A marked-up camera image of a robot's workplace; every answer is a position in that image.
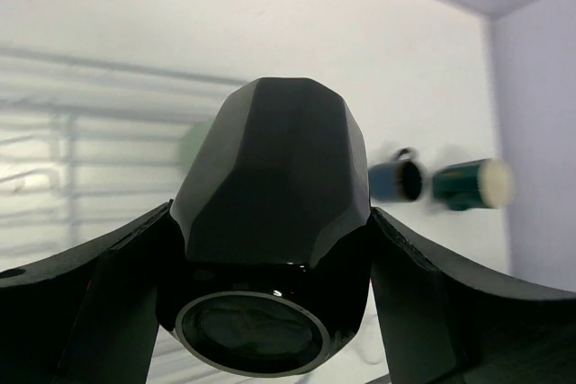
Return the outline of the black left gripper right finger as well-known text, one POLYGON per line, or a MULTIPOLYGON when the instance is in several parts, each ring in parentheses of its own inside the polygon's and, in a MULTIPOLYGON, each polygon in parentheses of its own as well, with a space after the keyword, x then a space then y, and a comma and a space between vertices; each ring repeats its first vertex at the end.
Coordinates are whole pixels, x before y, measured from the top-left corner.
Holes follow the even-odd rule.
POLYGON ((575 295, 494 271, 373 209, 372 285, 394 383, 573 383, 575 295))

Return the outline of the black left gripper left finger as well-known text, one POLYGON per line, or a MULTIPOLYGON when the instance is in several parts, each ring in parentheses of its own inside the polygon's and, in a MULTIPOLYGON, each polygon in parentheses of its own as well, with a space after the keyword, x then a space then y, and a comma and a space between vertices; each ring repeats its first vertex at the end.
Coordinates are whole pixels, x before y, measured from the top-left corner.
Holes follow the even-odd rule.
POLYGON ((178 240, 169 209, 2 271, 3 383, 146 382, 158 281, 178 240))

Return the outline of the black mug cream interior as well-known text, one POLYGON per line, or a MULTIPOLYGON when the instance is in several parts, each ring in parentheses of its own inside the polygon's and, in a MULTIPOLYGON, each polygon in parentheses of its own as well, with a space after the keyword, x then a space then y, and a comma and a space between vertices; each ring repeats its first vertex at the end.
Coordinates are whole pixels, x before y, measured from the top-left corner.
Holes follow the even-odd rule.
POLYGON ((309 78, 242 86, 172 203, 183 240, 160 324, 223 371, 313 371, 361 325, 370 213, 364 138, 340 95, 309 78))

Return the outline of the light green plastic cup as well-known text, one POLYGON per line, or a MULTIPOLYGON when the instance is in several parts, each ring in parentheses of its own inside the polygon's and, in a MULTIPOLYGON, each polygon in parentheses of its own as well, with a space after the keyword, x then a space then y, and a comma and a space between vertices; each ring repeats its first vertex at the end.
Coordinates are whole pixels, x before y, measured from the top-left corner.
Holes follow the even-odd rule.
POLYGON ((177 165, 187 174, 213 124, 213 119, 196 122, 180 139, 176 152, 177 165))

